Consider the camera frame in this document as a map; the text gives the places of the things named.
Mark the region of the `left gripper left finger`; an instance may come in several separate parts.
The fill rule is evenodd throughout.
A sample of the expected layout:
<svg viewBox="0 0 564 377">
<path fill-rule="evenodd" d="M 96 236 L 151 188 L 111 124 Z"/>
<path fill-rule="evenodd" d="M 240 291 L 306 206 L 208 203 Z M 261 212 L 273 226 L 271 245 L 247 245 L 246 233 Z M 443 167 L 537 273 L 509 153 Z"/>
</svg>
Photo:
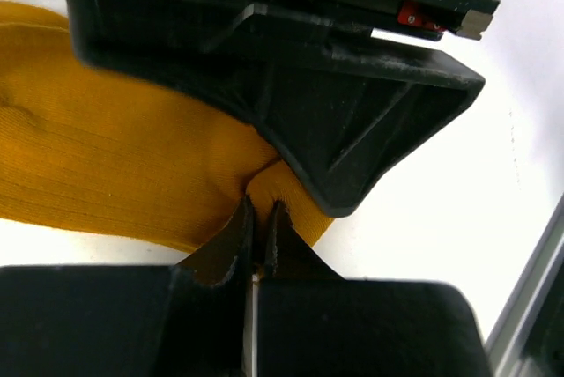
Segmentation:
<svg viewBox="0 0 564 377">
<path fill-rule="evenodd" d="M 4 376 L 240 376 L 254 212 L 176 265 L 1 270 Z"/>
</svg>

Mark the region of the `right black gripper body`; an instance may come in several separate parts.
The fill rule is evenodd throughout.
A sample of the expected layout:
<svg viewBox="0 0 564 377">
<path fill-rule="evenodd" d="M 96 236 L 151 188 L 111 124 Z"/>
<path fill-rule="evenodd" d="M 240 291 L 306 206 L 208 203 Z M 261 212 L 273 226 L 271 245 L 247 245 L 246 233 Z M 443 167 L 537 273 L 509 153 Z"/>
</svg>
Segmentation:
<svg viewBox="0 0 564 377">
<path fill-rule="evenodd" d="M 435 50 L 373 42 L 384 30 L 439 41 L 477 40 L 499 0 L 65 0 L 78 58 L 164 86 L 237 63 L 351 69 L 389 60 L 431 85 L 485 80 Z"/>
</svg>

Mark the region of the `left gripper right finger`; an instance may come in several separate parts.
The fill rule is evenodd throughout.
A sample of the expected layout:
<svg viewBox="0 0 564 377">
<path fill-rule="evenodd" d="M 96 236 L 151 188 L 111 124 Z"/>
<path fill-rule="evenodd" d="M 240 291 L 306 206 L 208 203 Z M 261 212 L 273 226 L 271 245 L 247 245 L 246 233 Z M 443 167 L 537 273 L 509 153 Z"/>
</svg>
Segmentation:
<svg viewBox="0 0 564 377">
<path fill-rule="evenodd" d="M 347 279 L 276 203 L 257 294 L 261 376 L 484 376 L 466 298 L 437 282 Z"/>
</svg>

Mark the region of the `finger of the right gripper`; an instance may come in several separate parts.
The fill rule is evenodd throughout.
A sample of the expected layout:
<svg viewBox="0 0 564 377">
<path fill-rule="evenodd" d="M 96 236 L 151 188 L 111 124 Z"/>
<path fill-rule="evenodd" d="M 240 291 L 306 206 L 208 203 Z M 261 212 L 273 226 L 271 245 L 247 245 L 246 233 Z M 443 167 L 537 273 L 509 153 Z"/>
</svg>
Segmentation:
<svg viewBox="0 0 564 377">
<path fill-rule="evenodd" d="M 353 213 L 485 84 L 440 50 L 274 5 L 220 8 L 204 30 L 199 49 L 220 59 L 217 102 L 253 125 L 333 218 Z"/>
</svg>

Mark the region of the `mustard yellow striped sock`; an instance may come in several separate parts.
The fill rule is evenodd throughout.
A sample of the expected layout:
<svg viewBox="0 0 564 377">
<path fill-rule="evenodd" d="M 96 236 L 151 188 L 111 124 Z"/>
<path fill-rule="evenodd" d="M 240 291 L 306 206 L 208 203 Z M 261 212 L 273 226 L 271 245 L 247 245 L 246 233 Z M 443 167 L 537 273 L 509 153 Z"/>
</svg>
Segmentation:
<svg viewBox="0 0 564 377">
<path fill-rule="evenodd" d="M 248 196 L 260 229 L 275 202 L 314 245 L 330 226 L 256 130 L 199 100 L 92 70 L 67 19 L 1 4 L 1 215 L 191 253 Z"/>
</svg>

